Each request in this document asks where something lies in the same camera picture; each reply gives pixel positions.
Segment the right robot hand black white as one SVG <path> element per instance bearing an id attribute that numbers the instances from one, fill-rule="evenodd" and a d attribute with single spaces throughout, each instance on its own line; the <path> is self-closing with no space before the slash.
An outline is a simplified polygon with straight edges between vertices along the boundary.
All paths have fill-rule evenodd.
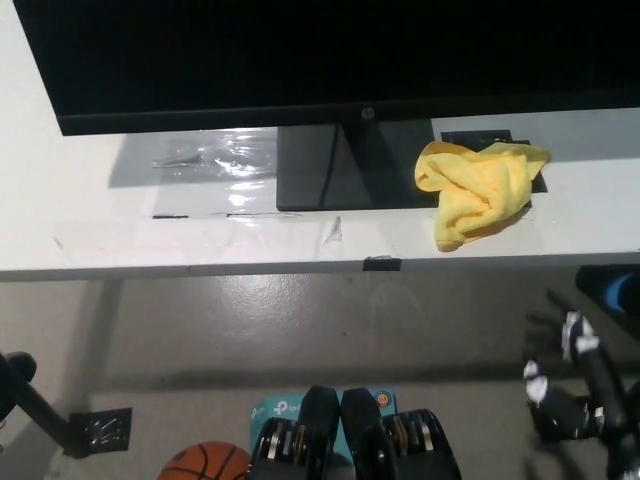
<path id="1" fill-rule="evenodd" d="M 591 322 L 581 311 L 559 303 L 560 320 L 530 314 L 535 340 L 545 340 L 582 375 L 587 392 L 574 395 L 552 382 L 541 358 L 531 353 L 523 368 L 527 407 L 544 442 L 597 438 L 613 445 L 637 430 L 620 375 Z"/>

